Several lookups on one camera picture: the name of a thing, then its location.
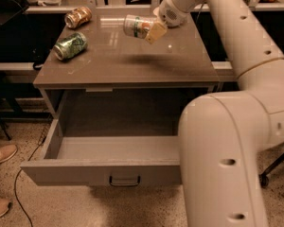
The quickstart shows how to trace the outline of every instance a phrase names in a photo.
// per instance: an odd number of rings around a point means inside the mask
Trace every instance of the floor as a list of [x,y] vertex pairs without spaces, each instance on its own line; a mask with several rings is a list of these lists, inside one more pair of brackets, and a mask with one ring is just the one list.
[[[42,148],[41,136],[48,123],[9,122],[8,141],[0,129],[0,146],[16,144],[17,154],[0,165],[0,197],[12,201],[10,210],[0,218],[3,226],[31,226],[15,198],[14,182],[20,164],[36,149],[31,160]],[[260,168],[271,163],[284,151],[277,147],[262,152]],[[16,182],[18,198],[34,227],[92,226],[181,226],[186,227],[186,211],[182,186],[172,187],[89,187],[38,186],[21,172]],[[270,227],[284,227],[284,163],[270,175],[270,184],[263,190]]]

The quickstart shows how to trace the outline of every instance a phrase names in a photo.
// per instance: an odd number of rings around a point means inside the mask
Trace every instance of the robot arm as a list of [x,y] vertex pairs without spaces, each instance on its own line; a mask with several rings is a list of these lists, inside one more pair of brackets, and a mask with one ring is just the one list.
[[[284,55],[242,0],[205,0],[241,89],[201,96],[180,118],[188,226],[267,227],[257,153],[284,142]],[[198,0],[164,0],[180,26]]]

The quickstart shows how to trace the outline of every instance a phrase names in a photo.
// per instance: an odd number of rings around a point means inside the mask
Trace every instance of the drawer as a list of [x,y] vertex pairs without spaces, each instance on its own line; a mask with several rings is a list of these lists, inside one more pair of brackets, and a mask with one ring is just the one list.
[[65,91],[37,160],[38,185],[180,184],[177,126],[191,89]]

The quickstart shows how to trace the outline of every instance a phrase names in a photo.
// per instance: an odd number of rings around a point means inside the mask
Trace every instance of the can held by gripper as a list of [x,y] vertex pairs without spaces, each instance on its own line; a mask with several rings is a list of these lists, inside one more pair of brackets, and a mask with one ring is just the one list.
[[155,18],[127,15],[123,24],[124,33],[128,36],[145,39],[155,20]]
[[83,23],[92,19],[92,11],[87,7],[79,7],[68,12],[64,16],[66,26],[69,28],[77,28]]
[[82,50],[87,48],[87,39],[84,34],[80,32],[73,33],[72,35],[56,42],[53,50],[56,57],[63,61],[71,59],[79,54]]

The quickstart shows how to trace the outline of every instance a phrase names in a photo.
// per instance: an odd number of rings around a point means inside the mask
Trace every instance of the chair wheel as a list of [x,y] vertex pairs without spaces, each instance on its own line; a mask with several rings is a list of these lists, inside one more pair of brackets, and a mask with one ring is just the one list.
[[265,187],[268,186],[269,179],[266,175],[261,174],[261,175],[259,175],[259,182],[261,184],[261,187],[265,188]]

